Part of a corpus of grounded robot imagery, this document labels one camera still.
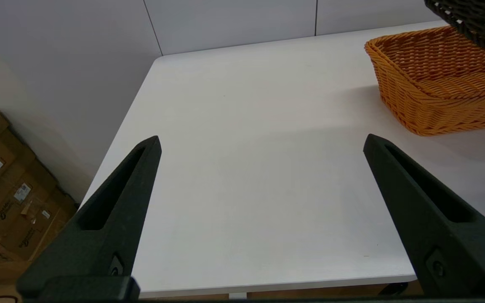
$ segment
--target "white wall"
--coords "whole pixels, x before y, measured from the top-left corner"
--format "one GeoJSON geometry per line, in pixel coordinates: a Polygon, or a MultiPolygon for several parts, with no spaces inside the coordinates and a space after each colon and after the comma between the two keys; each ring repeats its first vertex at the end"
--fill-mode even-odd
{"type": "Polygon", "coordinates": [[[142,0],[0,0],[0,109],[77,201],[159,56],[142,0]]]}
{"type": "Polygon", "coordinates": [[[314,36],[316,0],[145,0],[162,53],[314,36]]]}

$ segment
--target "basket rim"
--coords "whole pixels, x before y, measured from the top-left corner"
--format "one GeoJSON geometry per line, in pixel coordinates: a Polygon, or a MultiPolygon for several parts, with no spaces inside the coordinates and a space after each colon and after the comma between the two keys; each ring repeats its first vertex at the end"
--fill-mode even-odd
{"type": "Polygon", "coordinates": [[[403,33],[398,33],[394,35],[385,35],[385,36],[380,36],[373,38],[371,40],[368,40],[365,44],[366,47],[366,52],[368,52],[368,48],[372,50],[376,55],[378,55],[381,59],[385,60],[391,67],[393,67],[402,77],[404,77],[411,85],[413,85],[418,91],[421,93],[425,94],[426,96],[430,97],[429,99],[425,101],[442,101],[443,99],[447,100],[455,100],[455,101],[466,101],[470,100],[473,98],[480,98],[485,96],[485,92],[480,92],[480,93],[464,93],[464,94],[439,94],[438,92],[430,92],[429,89],[424,86],[423,84],[420,84],[419,81],[414,80],[410,75],[408,75],[403,69],[401,69],[394,61],[392,61],[385,53],[381,51],[379,46],[377,46],[377,42],[383,42],[383,41],[390,41],[398,37],[399,35],[419,35],[420,33],[432,33],[432,32],[441,32],[441,31],[456,31],[456,29],[451,26],[447,25],[444,27],[433,27],[431,29],[422,29],[418,31],[408,31],[408,32],[403,32],[403,33]]]}

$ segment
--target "dark wicker basket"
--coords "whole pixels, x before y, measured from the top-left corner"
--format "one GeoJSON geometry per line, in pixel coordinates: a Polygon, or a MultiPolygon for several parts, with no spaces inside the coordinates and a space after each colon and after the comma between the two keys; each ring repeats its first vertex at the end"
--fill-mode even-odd
{"type": "Polygon", "coordinates": [[[485,49],[485,0],[424,0],[426,6],[485,49]]]}

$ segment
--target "tabletop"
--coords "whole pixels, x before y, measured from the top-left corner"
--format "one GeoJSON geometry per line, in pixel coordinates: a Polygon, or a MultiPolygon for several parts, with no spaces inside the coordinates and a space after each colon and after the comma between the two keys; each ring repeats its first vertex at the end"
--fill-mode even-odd
{"type": "Polygon", "coordinates": [[[133,267],[141,297],[414,280],[366,136],[391,140],[485,215],[485,130],[407,131],[381,102],[363,46],[441,25],[157,59],[84,199],[135,144],[160,137],[133,267]]]}

